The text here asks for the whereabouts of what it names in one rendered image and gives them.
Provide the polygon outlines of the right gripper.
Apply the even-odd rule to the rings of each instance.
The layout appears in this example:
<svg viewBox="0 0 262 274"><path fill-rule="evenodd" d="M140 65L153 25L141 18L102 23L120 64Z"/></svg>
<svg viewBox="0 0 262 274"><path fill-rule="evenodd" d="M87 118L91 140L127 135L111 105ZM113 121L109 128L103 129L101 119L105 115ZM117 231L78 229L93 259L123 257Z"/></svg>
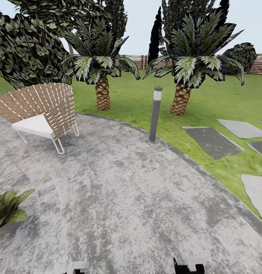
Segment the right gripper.
<svg viewBox="0 0 262 274"><path fill-rule="evenodd" d="M188 269L187 265L178 266L176 259L174 258L176 274L204 274L204 267L201 264L196 264L196 271Z"/></svg>

